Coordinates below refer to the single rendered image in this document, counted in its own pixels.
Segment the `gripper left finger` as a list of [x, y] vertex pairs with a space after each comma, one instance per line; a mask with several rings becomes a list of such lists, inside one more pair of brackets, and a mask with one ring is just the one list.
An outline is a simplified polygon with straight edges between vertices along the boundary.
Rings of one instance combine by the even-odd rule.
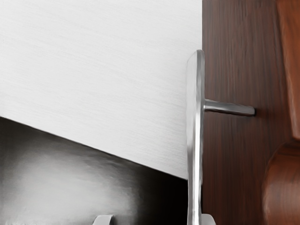
[[113, 215], [98, 215], [93, 225], [113, 225]]

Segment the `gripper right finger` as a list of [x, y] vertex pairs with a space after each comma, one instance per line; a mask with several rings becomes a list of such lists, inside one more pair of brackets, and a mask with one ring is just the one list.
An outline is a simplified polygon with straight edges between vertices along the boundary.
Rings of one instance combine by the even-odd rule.
[[202, 215], [202, 225], [216, 225], [216, 222], [212, 215], [203, 214]]

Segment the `brown wooden drawer cabinet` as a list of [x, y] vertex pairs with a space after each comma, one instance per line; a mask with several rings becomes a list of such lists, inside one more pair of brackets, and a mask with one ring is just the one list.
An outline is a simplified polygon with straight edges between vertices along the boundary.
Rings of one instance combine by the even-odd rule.
[[188, 225], [300, 225], [300, 0], [203, 0], [187, 63]]

